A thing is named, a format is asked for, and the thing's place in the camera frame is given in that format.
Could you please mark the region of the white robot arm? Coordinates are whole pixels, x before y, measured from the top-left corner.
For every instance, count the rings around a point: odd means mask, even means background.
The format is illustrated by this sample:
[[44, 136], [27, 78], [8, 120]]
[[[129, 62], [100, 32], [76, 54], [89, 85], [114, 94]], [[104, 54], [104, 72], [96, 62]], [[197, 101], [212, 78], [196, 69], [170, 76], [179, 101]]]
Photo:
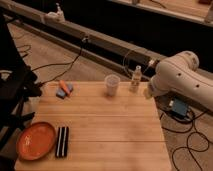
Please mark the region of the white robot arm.
[[198, 74], [198, 67], [198, 56], [192, 51], [162, 59], [144, 93], [147, 97], [157, 97], [170, 91], [177, 92], [213, 112], [213, 80]]

